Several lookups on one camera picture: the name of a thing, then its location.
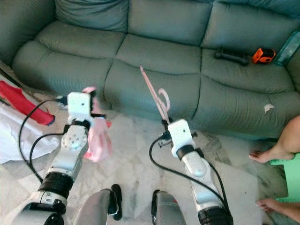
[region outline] gray-green leather sofa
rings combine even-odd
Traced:
[[[300,51],[286,67],[243,67],[214,52],[279,52],[299,26],[299,0],[0,0],[0,58],[32,88],[93,85],[113,109],[159,118],[143,65],[174,119],[277,138],[300,114]]]

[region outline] marble floor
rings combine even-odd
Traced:
[[[52,103],[47,107],[56,115],[56,126],[61,131],[67,112]],[[108,225],[151,225],[150,207],[156,189],[168,191],[177,199],[187,225],[199,224],[188,180],[156,168],[148,150],[162,132],[160,121],[105,112],[112,122],[109,134],[113,154],[99,163],[86,159],[68,198],[65,224],[74,221],[81,205],[93,193],[118,183],[123,193],[123,218]],[[266,150],[274,143],[242,140],[234,137],[198,132],[195,138],[208,161],[215,165],[223,180],[235,225],[293,225],[297,224],[278,213],[265,214],[255,204],[258,199],[287,195],[285,173],[281,166],[259,164],[249,159],[251,150]],[[35,159],[40,174],[45,172],[55,156]],[[171,155],[170,146],[155,148],[154,158],[167,167],[183,171],[183,164]],[[39,187],[38,180],[22,161],[0,165],[0,224],[9,224],[30,194]]]

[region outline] white cloth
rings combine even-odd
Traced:
[[[18,134],[25,115],[17,110],[0,104],[0,164],[9,160],[22,160],[18,148]],[[53,126],[37,124],[31,118],[25,123],[22,130],[21,148],[26,159],[29,159],[30,149],[34,141],[41,135],[52,133]],[[32,158],[48,154],[59,145],[56,136],[42,138],[35,146]]]

